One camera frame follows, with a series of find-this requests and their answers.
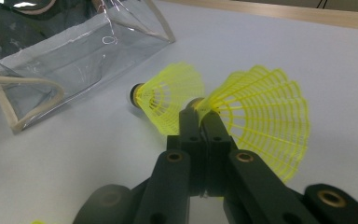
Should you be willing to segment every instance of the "plastic shuttlecock skirt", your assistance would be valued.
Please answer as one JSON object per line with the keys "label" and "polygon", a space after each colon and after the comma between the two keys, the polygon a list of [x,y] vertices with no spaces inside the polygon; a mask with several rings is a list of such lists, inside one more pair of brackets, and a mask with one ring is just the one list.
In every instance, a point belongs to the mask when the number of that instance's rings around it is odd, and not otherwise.
{"label": "plastic shuttlecock skirt", "polygon": [[131,91],[131,101],[140,107],[165,135],[179,134],[179,112],[194,98],[203,97],[201,75],[186,63],[168,65],[158,75]]}
{"label": "plastic shuttlecock skirt", "polygon": [[234,72],[199,102],[200,120],[217,112],[239,148],[252,150],[282,181],[293,177],[310,135],[306,100],[280,69]]}

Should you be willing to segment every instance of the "yellow shuttlecock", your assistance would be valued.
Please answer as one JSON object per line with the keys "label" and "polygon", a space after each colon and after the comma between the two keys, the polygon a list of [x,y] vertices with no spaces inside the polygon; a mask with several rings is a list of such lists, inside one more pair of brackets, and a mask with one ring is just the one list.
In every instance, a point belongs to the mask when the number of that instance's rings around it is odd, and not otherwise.
{"label": "yellow shuttlecock", "polygon": [[43,221],[40,221],[40,220],[35,220],[31,224],[47,224],[47,223],[43,222]]}
{"label": "yellow shuttlecock", "polygon": [[239,148],[252,150],[282,181],[293,177],[310,135],[306,100],[297,83],[257,65],[234,72],[196,107],[200,120],[219,113]]}
{"label": "yellow shuttlecock", "polygon": [[131,102],[141,108],[159,132],[179,134],[179,112],[188,101],[202,97],[201,75],[187,63],[168,65],[158,75],[131,90]]}

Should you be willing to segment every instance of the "shuttlecock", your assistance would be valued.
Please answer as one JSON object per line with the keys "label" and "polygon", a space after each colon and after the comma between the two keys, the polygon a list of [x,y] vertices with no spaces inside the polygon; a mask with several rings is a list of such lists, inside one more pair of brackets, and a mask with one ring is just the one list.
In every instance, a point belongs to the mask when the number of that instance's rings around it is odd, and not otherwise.
{"label": "shuttlecock", "polygon": [[297,83],[257,65],[234,72],[197,104],[200,120],[215,111],[239,148],[252,150],[282,181],[293,177],[310,135],[307,101]]}
{"label": "shuttlecock", "polygon": [[201,75],[187,63],[168,65],[158,75],[131,90],[131,102],[141,108],[158,131],[179,134],[179,112],[194,98],[203,97]]}

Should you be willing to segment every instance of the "clear plastic bag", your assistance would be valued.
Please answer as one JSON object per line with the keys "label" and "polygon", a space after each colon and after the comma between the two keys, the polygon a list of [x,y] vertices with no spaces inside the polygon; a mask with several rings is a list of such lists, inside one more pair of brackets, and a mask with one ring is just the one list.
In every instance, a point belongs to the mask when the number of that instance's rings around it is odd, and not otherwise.
{"label": "clear plastic bag", "polygon": [[150,0],[0,3],[0,104],[14,131],[174,41]]}

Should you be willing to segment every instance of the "wooden edge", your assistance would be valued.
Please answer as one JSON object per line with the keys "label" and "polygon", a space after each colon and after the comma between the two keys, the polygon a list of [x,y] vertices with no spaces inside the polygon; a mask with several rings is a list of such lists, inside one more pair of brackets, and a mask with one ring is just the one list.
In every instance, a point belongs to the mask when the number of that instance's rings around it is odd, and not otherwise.
{"label": "wooden edge", "polygon": [[274,18],[309,21],[358,29],[358,12],[289,7],[228,0],[162,0],[194,7],[223,9]]}

